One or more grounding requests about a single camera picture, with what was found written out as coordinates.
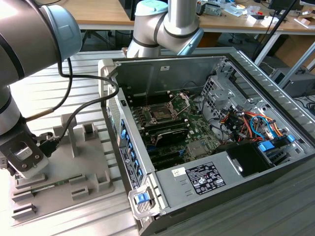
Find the wire bundle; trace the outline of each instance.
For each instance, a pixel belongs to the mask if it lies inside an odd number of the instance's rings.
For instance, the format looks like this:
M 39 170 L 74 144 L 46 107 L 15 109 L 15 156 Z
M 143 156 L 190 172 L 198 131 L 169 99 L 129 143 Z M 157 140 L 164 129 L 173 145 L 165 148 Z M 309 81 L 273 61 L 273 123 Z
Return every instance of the wire bundle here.
M 242 118 L 240 116 L 236 116 L 236 113 L 243 113 Z M 275 120 L 263 114 L 256 114 L 254 112 L 230 112 L 224 119 L 220 121 L 220 123 L 223 125 L 228 121 L 229 118 L 233 117 L 236 117 L 237 120 L 241 120 L 243 122 L 240 132 L 238 133 L 237 128 L 234 131 L 234 137 L 235 135 L 238 135 L 238 138 L 234 139 L 238 142 L 243 139 L 250 139 L 257 142 L 264 141 L 266 139 L 268 140 L 268 136 L 265 136 L 259 132 L 259 129 L 261 131 L 265 130 L 262 122 L 266 123 L 270 133 L 274 138 L 283 136 L 281 131 L 278 129 Z
M 303 99 L 304 101 L 308 101 L 308 103 L 305 105 L 303 101 L 301 101 L 301 99 Z M 309 112 L 315 116 L 315 101 L 311 100 L 308 96 L 305 96 L 305 98 L 294 98 L 295 101 L 298 101 L 302 104 L 302 106 L 309 110 Z

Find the cardboard box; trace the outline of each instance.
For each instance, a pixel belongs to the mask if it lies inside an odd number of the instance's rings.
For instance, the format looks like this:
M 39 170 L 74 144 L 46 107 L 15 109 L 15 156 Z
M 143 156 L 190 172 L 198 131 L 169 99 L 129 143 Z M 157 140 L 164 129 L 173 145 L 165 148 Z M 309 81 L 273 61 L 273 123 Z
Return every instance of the cardboard box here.
M 299 16 L 297 18 L 297 20 L 300 21 L 302 24 L 307 25 L 307 26 L 315 25 L 314 17 L 301 17 L 301 16 Z
M 272 17 L 270 18 L 270 16 L 268 16 L 267 18 L 265 18 L 265 20 L 263 20 L 261 22 L 261 24 L 265 27 L 269 27 L 270 26 L 270 23 L 271 23 L 271 20 L 272 20 Z M 279 21 L 278 18 L 274 18 L 272 23 L 271 23 L 271 27 L 275 26 L 276 23 Z
M 262 15 L 249 15 L 247 21 L 251 24 L 260 24 L 264 18 L 265 16 Z

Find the warning label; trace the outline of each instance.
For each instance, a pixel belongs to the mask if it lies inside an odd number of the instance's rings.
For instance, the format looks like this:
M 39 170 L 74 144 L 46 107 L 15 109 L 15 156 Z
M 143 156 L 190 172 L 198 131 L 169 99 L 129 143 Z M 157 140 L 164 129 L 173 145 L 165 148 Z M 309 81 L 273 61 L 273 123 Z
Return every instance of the warning label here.
M 213 162 L 186 170 L 197 194 L 202 195 L 225 185 Z

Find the motherboard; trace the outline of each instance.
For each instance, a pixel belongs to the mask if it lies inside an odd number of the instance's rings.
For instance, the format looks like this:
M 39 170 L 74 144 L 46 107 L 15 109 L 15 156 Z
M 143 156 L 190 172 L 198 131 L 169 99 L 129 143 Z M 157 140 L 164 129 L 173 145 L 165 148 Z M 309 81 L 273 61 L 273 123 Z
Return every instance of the motherboard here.
M 169 97 L 168 102 L 131 108 L 157 170 L 211 155 L 220 145 L 193 100 L 183 92 Z

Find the blue wire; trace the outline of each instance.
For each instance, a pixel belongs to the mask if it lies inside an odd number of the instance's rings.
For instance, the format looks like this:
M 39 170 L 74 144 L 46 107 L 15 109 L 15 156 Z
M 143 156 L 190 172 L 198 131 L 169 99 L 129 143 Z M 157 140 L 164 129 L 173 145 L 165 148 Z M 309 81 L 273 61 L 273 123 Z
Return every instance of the blue wire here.
M 277 138 L 277 137 L 278 137 L 278 135 L 272 130 L 272 128 L 271 128 L 269 122 L 266 120 L 266 118 L 261 117 L 261 116 L 255 116 L 255 117 L 259 117 L 259 118 L 261 118 L 262 120 L 264 120 L 264 121 L 266 122 L 266 124 L 267 124 L 267 126 L 268 126 L 268 128 L 269 128 L 269 131 L 271 132 L 272 136 L 273 136 L 274 138 Z M 252 121 L 253 121 L 253 119 L 254 119 L 255 117 L 253 117 L 253 118 L 251 119 L 251 129 L 252 129 L 252 131 L 253 131 L 255 134 L 259 135 L 260 137 L 262 137 L 263 140 L 265 140 L 264 137 L 263 137 L 261 134 L 259 134 L 258 132 L 256 132 L 255 129 L 254 129 L 254 127 L 253 127 Z
M 252 121 L 253 121 L 254 118 L 255 118 L 255 117 L 253 117 L 253 118 L 251 119 L 251 129 L 252 129 L 252 131 L 253 131 L 255 134 L 259 135 L 260 137 L 262 137 L 263 140 L 265 140 L 265 137 L 262 136 L 261 134 L 259 134 L 258 132 L 256 132 L 256 130 L 254 129 L 254 127 L 253 127 L 253 125 L 252 125 Z

